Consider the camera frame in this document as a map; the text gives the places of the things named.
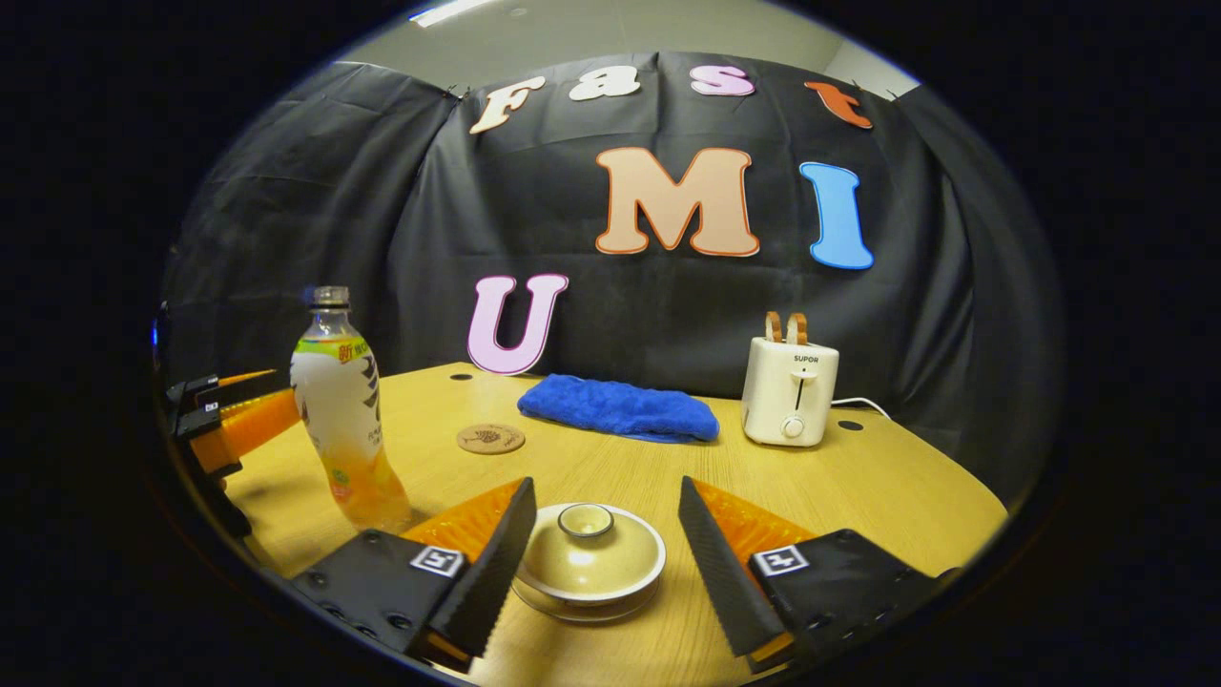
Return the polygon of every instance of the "blue towel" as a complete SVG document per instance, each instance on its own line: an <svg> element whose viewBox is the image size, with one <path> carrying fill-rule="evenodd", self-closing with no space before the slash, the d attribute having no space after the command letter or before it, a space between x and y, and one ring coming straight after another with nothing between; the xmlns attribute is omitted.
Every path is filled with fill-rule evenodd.
<svg viewBox="0 0 1221 687"><path fill-rule="evenodd" d="M681 392L568 375L553 375L536 384L518 400L518 410L526 417L664 444L712 442L720 432L708 405Z"/></svg>

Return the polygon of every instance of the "letter u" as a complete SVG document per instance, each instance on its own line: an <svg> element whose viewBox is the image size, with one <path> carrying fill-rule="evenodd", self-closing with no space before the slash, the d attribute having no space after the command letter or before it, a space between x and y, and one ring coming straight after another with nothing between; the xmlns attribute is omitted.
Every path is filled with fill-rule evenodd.
<svg viewBox="0 0 1221 687"><path fill-rule="evenodd" d="M532 295L525 334L516 348L503 349L496 342L496 328L504 310L504 298L516 283L512 276L486 276L475 284L479 295L475 314L470 318L470 333L466 336L466 354L470 355L470 362L480 370L505 376L521 375L542 358L556 298L568 288L568 277L562 273L537 273L526 281L526 288Z"/></svg>

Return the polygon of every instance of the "toaster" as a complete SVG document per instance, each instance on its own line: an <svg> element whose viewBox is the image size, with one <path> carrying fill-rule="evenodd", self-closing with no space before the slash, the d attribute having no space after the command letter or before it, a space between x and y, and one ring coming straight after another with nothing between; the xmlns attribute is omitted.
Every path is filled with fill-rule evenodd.
<svg viewBox="0 0 1221 687"><path fill-rule="evenodd" d="M827 428L839 351L807 339L801 312L789 316L784 339L779 322L779 314L768 312L764 336L751 338L742 431L759 444L814 447Z"/></svg>

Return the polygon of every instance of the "white cable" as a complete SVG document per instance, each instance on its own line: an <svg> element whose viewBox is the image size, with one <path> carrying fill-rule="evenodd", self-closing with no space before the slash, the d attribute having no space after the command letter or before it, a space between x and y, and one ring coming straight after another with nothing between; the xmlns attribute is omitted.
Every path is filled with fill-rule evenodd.
<svg viewBox="0 0 1221 687"><path fill-rule="evenodd" d="M840 399L839 401L832 401L833 406L839 406L840 404L869 404L871 406L873 406L873 410L875 410L879 414L882 414L883 417L885 417L886 420L890 420L890 416L886 415L886 411L882 410L882 406L874 404L873 401L871 401L868 399L860 399L860 398L857 398L857 399Z"/></svg>

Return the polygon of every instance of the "blue letter i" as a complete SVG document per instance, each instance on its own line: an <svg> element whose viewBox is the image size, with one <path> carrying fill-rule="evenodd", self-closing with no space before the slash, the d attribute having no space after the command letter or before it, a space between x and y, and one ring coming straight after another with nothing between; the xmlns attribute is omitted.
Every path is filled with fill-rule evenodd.
<svg viewBox="0 0 1221 687"><path fill-rule="evenodd" d="M861 181L834 165L802 162L801 176L814 184L821 236L810 245L816 260L833 267L863 270L873 265L873 253L861 240L861 217L852 193Z"/></svg>

